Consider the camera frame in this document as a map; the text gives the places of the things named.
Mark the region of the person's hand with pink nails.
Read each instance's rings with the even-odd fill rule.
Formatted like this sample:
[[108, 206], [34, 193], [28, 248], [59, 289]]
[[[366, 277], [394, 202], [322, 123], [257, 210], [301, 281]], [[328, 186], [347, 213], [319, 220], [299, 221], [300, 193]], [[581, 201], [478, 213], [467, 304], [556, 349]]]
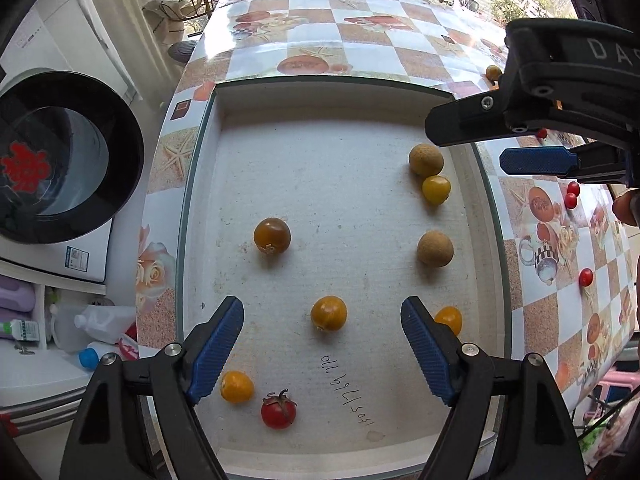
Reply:
[[612, 211], [618, 221], [627, 226], [639, 225], [639, 191], [628, 190], [623, 195], [616, 197], [612, 205]]

